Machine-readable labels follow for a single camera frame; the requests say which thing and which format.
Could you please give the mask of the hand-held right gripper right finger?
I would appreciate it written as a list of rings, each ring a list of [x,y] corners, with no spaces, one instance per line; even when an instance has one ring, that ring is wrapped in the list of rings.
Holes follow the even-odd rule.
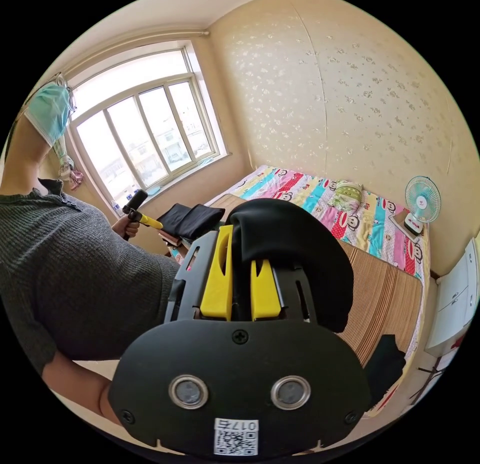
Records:
[[[250,312],[253,321],[275,320],[281,313],[272,266],[267,259],[251,262]]]

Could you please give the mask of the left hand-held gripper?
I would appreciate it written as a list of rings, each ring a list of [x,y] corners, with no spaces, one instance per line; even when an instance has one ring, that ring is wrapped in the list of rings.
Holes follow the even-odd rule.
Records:
[[[139,223],[139,225],[142,224],[146,227],[151,227],[156,230],[163,229],[163,224],[161,222],[145,214],[141,215],[136,209],[125,207],[124,210],[126,211],[126,216],[128,216],[131,221]]]

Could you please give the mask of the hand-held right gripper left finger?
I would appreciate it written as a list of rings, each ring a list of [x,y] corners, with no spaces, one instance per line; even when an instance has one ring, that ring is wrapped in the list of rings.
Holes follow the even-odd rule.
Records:
[[[219,228],[206,279],[200,313],[204,318],[231,320],[233,306],[233,226]]]

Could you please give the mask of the person's left hand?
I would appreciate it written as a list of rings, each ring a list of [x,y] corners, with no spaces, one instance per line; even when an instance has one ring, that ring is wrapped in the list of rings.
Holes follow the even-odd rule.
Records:
[[[137,235],[139,227],[138,222],[131,221],[127,215],[124,215],[111,226],[111,229],[120,237],[129,240]]]

